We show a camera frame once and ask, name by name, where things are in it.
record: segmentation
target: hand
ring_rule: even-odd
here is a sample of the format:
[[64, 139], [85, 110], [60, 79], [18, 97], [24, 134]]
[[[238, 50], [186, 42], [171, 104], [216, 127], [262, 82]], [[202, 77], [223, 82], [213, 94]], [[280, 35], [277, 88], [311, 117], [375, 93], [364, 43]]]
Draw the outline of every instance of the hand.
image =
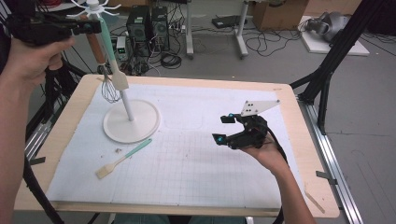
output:
[[255, 158], [262, 166], [270, 170], [274, 175], [284, 168], [289, 169], [288, 164], [276, 148], [273, 136], [269, 133], [265, 137], [261, 148], [245, 147], [241, 148], [241, 150]]
[[13, 84], [26, 84], [24, 87], [33, 89], [44, 80], [44, 70], [47, 67], [51, 70], [62, 67], [60, 52], [70, 48], [74, 43], [74, 38], [70, 37], [60, 42], [35, 47], [12, 38], [7, 65], [2, 76]]

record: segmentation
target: white paper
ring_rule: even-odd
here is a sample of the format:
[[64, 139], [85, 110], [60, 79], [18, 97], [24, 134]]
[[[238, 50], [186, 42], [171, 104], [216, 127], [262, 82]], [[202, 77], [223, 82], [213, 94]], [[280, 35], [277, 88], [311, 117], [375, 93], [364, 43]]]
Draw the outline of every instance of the white paper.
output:
[[[138, 145], [106, 136], [103, 119], [113, 105], [102, 98], [99, 87], [61, 157], [47, 192], [51, 201], [280, 207], [272, 174], [248, 154], [216, 145], [212, 137], [242, 132], [242, 124], [223, 124], [220, 117], [240, 113], [246, 100], [277, 100], [274, 92], [134, 84], [127, 94], [160, 111], [161, 124], [152, 143], [110, 175], [96, 177], [98, 169]], [[261, 116], [276, 134], [303, 189], [279, 105]]]

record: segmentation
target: wooden edge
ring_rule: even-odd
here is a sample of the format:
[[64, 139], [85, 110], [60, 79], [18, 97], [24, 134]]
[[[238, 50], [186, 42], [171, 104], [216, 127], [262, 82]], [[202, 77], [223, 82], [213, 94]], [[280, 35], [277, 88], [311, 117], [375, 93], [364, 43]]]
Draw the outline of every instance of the wooden edge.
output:
[[[91, 99], [96, 88], [101, 84], [100, 75], [87, 75], [78, 84], [78, 88], [71, 97], [64, 112], [52, 129], [45, 144], [37, 154], [38, 157], [46, 157], [47, 161], [33, 167], [37, 179], [44, 191], [47, 191], [50, 181], [54, 176], [56, 166], [62, 156], [63, 150], [71, 140], [73, 133], [82, 118], [86, 108], [91, 103]], [[323, 171], [323, 167], [318, 158], [315, 146], [310, 138], [310, 133], [304, 122], [300, 107], [297, 104], [291, 87], [287, 84], [186, 79], [186, 78], [166, 78], [166, 77], [127, 77], [129, 83], [163, 85], [163, 86], [191, 86], [239, 90], [274, 91], [281, 101], [281, 111], [286, 124], [290, 143], [293, 147], [298, 169], [304, 182], [305, 192], [311, 199], [306, 200], [309, 209], [314, 217], [338, 217], [340, 212], [338, 205], [332, 194], [331, 187], [326, 179], [316, 177], [316, 170]], [[164, 206], [139, 205], [132, 208], [130, 204], [108, 203], [53, 203], [59, 211], [90, 211], [90, 212], [144, 212], [141, 208], [150, 210], [150, 213], [171, 214], [175, 207], [166, 208]], [[177, 213], [187, 215], [191, 210], [179, 207]], [[32, 193], [22, 182], [15, 204], [16, 210], [42, 210], [41, 206], [33, 197]], [[222, 209], [200, 208], [200, 214], [210, 215], [223, 214]], [[251, 214], [254, 217], [268, 216], [268, 211], [261, 209], [247, 209], [244, 214]]]

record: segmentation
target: aluminum frame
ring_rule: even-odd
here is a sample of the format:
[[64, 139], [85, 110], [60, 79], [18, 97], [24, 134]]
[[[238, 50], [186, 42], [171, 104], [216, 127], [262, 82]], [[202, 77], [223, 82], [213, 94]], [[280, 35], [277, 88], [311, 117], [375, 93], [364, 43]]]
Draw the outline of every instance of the aluminum frame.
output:
[[327, 135], [321, 133], [320, 128], [318, 126], [318, 112], [315, 109], [314, 105], [306, 105], [303, 102], [299, 101], [301, 109], [304, 109], [306, 115], [309, 117], [307, 120], [313, 130], [313, 135], [316, 137], [321, 157], [326, 163], [326, 168], [331, 176], [331, 179], [336, 179], [337, 184], [334, 185], [339, 200], [343, 205], [343, 209], [351, 224], [362, 224], [363, 220], [361, 219], [361, 214], [358, 210], [355, 201], [353, 200], [352, 194], [347, 186], [347, 182], [344, 178], [343, 172], [338, 164], [337, 158], [332, 150], [332, 145], [330, 144], [329, 138]]

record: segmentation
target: brush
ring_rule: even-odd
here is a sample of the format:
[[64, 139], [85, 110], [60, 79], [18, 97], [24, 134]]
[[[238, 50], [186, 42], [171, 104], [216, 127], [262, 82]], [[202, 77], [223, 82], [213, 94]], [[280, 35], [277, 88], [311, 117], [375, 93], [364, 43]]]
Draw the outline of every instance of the brush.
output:
[[128, 157], [134, 155], [138, 150], [142, 149], [143, 147], [145, 147], [146, 145], [148, 145], [150, 142], [152, 141], [151, 138], [145, 140], [144, 142], [142, 142], [139, 146], [137, 146], [136, 148], [132, 149], [130, 152], [128, 152], [128, 154], [126, 154], [125, 156], [123, 156], [121, 159], [107, 164], [104, 167], [100, 168], [98, 171], [96, 171], [96, 175], [99, 179], [102, 179], [103, 177], [107, 176], [108, 174], [110, 174], [111, 172], [113, 172], [114, 168], [116, 168], [116, 166], [124, 161], [125, 159], [127, 159]]

